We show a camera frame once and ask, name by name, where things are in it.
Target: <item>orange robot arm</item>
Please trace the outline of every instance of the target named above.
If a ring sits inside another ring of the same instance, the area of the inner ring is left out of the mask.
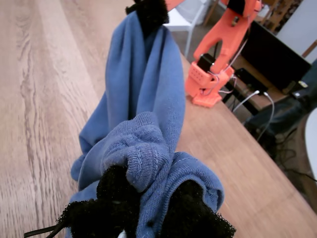
[[[231,1],[234,4],[244,2],[243,0]],[[185,83],[185,90],[193,97],[193,103],[206,107],[212,107],[221,100],[218,91],[228,82],[234,72],[228,62],[237,52],[246,31],[262,5],[260,0],[245,0],[242,7],[240,5],[233,6],[229,0],[222,0],[222,2],[227,4],[228,8],[194,52],[196,61],[191,64]],[[210,67],[209,72],[205,72],[197,66],[197,62],[202,54],[208,52],[211,46],[219,41],[222,41],[220,55]]]

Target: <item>black monitor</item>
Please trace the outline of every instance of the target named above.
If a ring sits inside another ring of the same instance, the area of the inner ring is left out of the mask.
[[[311,65],[257,22],[241,55],[272,84],[283,90],[298,82]]]

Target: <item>blue cloth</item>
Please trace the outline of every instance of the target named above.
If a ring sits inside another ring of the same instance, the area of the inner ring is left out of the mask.
[[[184,111],[182,64],[171,33],[162,26],[144,39],[136,13],[129,14],[112,36],[106,92],[79,136],[83,155],[71,169],[79,192],[71,201],[95,199],[104,171],[121,165],[127,180],[144,192],[138,238],[159,233],[170,197],[185,180],[200,184],[204,202],[218,210],[219,179],[192,156],[174,153]]]

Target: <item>wooden table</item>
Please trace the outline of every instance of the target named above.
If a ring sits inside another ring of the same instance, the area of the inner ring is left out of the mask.
[[[76,191],[78,133],[104,92],[111,34],[131,4],[0,1],[1,237],[55,224]],[[177,150],[218,174],[236,237],[315,238],[315,213],[226,106],[186,107]]]

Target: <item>black fuzzy fabric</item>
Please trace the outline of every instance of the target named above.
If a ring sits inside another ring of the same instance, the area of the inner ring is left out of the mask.
[[[142,194],[125,174],[124,167],[109,168],[98,184],[97,200],[70,203],[58,223],[70,227],[73,238],[117,238],[123,230],[134,238]]]
[[[183,182],[171,197],[160,238],[233,237],[236,229],[202,197],[203,190],[196,182]]]
[[[135,238],[141,196],[127,181],[126,168],[113,166],[98,184],[97,200],[70,203],[58,223],[70,227],[73,238],[117,238],[123,230]],[[235,228],[202,196],[196,182],[182,183],[171,197],[159,238],[233,237]]]
[[[137,11],[144,37],[169,22],[164,0],[136,0],[135,2],[131,7],[127,7],[125,11],[127,14]]]

